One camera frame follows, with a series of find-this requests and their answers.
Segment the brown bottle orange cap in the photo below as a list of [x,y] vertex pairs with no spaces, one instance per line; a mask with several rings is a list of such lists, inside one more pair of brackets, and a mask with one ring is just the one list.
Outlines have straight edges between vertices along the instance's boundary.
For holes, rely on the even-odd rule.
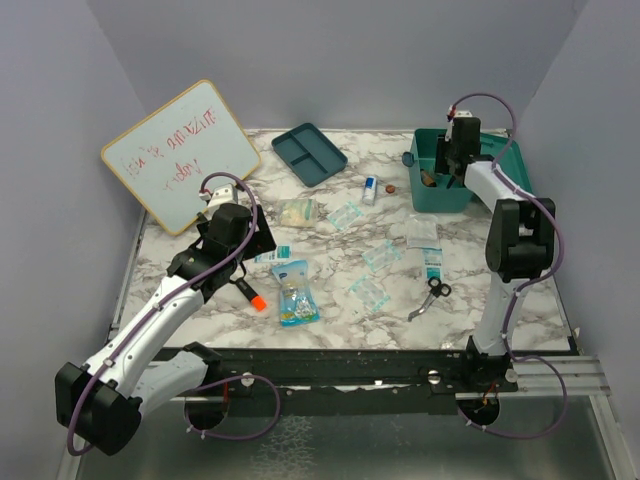
[[422,184],[427,188],[435,188],[437,186],[436,180],[426,171],[420,171],[420,178]]

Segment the yellowish gauze roll bag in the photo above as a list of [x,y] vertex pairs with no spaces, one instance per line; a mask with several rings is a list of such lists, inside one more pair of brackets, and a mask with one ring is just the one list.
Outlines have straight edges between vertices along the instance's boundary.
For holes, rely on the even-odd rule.
[[288,199],[280,201],[276,211],[281,226],[311,228],[317,222],[318,204],[313,199]]

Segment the clear white gauze pad pack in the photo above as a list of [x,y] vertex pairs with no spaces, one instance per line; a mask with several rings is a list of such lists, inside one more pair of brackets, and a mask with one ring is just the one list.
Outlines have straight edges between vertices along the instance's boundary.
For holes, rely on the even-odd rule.
[[405,221],[408,249],[436,249],[440,247],[437,218],[431,214],[410,215]]

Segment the blue cotton swab bag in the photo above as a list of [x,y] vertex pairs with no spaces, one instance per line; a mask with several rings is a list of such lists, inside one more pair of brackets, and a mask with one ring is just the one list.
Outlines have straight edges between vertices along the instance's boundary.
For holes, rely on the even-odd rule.
[[284,327],[304,325],[319,320],[308,279],[308,262],[295,260],[274,266],[272,273],[279,285],[279,319]]

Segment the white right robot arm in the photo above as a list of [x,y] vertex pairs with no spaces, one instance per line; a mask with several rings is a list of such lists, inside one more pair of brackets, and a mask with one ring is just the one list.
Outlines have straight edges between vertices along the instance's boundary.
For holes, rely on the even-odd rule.
[[461,383],[481,391],[505,375],[511,362],[515,321],[532,282],[554,260],[555,204],[522,190],[506,176],[495,158],[481,152],[481,121],[468,111],[451,112],[449,126],[438,137],[435,171],[451,176],[473,192],[491,213],[485,259],[491,283],[481,321],[470,337]]

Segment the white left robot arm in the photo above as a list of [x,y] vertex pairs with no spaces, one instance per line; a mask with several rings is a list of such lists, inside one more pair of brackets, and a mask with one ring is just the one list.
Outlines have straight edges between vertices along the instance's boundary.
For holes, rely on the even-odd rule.
[[67,429],[70,455],[93,448],[114,455],[157,405],[186,390],[210,394],[220,385],[220,369],[191,352],[166,367],[147,367],[244,261],[273,251],[276,243],[257,203],[220,204],[211,217],[199,219],[197,229],[198,238],[173,257],[134,319],[82,365],[67,362],[55,375],[56,417]]

